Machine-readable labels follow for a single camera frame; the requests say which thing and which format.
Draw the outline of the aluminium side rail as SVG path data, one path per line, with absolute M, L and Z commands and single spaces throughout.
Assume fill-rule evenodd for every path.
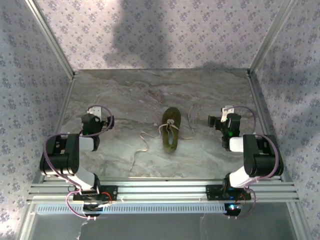
M 247 69 L 245 71 L 247 85 L 249 88 L 249 106 L 253 107 L 253 111 L 256 117 L 256 132 L 258 134 L 274 135 L 277 141 L 277 146 L 280 150 L 282 157 L 284 170 L 281 175 L 281 180 L 284 182 L 292 182 L 289 169 L 287 167 L 286 155 L 283 149 L 281 149 L 281 142 L 276 135 L 274 124 L 268 109 L 264 94 L 262 92 L 257 75 L 254 71 Z
M 56 86 L 37 87 L 31 93 L 31 115 L 34 120 L 32 129 L 29 132 L 29 141 L 32 143 L 32 147 L 29 150 L 31 165 L 28 170 L 28 176 L 31 183 L 36 182 L 40 177 L 39 165 L 45 139 L 61 131 L 74 78 L 74 75 L 69 79 L 63 77 L 63 84 L 58 83 Z

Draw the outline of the aluminium mounting rail beam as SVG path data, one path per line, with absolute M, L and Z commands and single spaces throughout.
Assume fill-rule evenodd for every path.
M 221 179 L 209 178 L 101 178 L 101 184 L 117 186 L 117 203 L 204 203 L 207 201 L 206 186 L 221 185 Z M 298 202 L 293 182 L 279 177 L 261 180 L 250 186 L 258 203 Z M 70 190 L 62 180 L 45 178 L 33 183 L 27 201 L 39 203 L 62 203 Z

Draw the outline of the aluminium frame leg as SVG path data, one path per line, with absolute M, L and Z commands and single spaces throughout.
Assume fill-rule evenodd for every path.
M 17 240 L 29 240 L 32 226 L 37 214 L 36 208 L 36 203 L 31 203 L 28 205 Z
M 287 208 L 297 240 L 313 240 L 300 202 L 288 202 Z

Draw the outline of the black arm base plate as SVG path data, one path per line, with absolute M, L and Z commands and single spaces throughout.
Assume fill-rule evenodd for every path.
M 73 195 L 73 201 L 108 202 L 116 201 L 118 187 L 116 185 L 101 185 L 98 190 L 82 191 Z
M 251 194 L 243 188 L 226 188 L 218 184 L 206 185 L 205 193 L 208 201 L 248 201 L 252 199 Z

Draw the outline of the aluminium frame post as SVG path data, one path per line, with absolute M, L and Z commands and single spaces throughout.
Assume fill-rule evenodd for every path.
M 64 54 L 62 48 L 60 47 L 57 38 L 55 37 L 53 31 L 48 24 L 45 15 L 43 14 L 40 6 L 36 0 L 24 0 L 27 6 L 29 7 L 33 17 L 35 18 L 37 24 L 39 25 L 44 37 L 46 38 L 48 44 L 50 45 L 52 51 L 57 57 L 60 65 L 62 66 L 65 73 L 70 79 L 75 75 L 75 72 L 71 65 L 68 62 L 66 55 Z
M 298 0 L 283 0 L 277 14 L 274 17 L 272 24 L 270 25 L 265 38 L 263 39 L 257 54 L 255 55 L 249 69 L 248 76 L 251 77 L 254 72 L 258 70 L 262 64 L 265 56 L 267 55 L 270 47 L 275 41 L 277 35 L 279 34 L 281 28 L 286 22 L 288 16 L 290 15 L 292 9 L 297 4 Z

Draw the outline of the olive green shoe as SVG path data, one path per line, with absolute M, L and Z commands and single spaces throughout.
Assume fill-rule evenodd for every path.
M 172 154 L 178 147 L 181 113 L 176 107 L 169 107 L 163 114 L 161 123 L 164 151 Z

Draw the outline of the beige shoelace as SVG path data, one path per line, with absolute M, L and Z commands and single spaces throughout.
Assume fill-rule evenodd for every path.
M 177 148 L 178 148 L 178 141 L 181 140 L 192 140 L 195 136 L 194 128 L 191 126 L 190 117 L 192 110 L 194 108 L 194 104 L 189 108 L 189 111 L 187 113 L 187 123 L 188 127 L 190 128 L 192 132 L 192 136 L 189 137 L 179 137 L 180 134 L 180 125 L 182 121 L 182 115 L 180 110 L 177 107 L 169 107 L 162 115 L 161 119 L 161 125 L 158 127 L 158 135 L 154 136 L 151 134 L 148 134 L 145 131 L 141 131 L 139 133 L 139 137 L 142 139 L 142 141 L 146 145 L 146 149 L 137 149 L 132 157 L 132 164 L 130 167 L 129 172 L 131 173 L 135 162 L 136 162 L 136 155 L 138 153 L 146 153 L 150 149 L 150 146 L 148 142 L 145 140 L 144 135 L 153 138 L 153 139 L 159 139 L 162 137 L 162 145 L 163 149 L 167 154 L 173 154 Z

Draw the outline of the black controller board with light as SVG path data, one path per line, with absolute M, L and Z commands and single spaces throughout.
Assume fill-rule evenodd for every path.
M 225 203 L 224 204 L 225 213 L 224 215 L 227 217 L 235 217 L 237 218 L 238 215 L 241 213 L 243 206 L 240 203 Z

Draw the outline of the grey metal shelf plate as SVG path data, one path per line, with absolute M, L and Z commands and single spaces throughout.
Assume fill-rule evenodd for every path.
M 297 240 L 287 219 L 222 214 L 38 215 L 28 240 Z

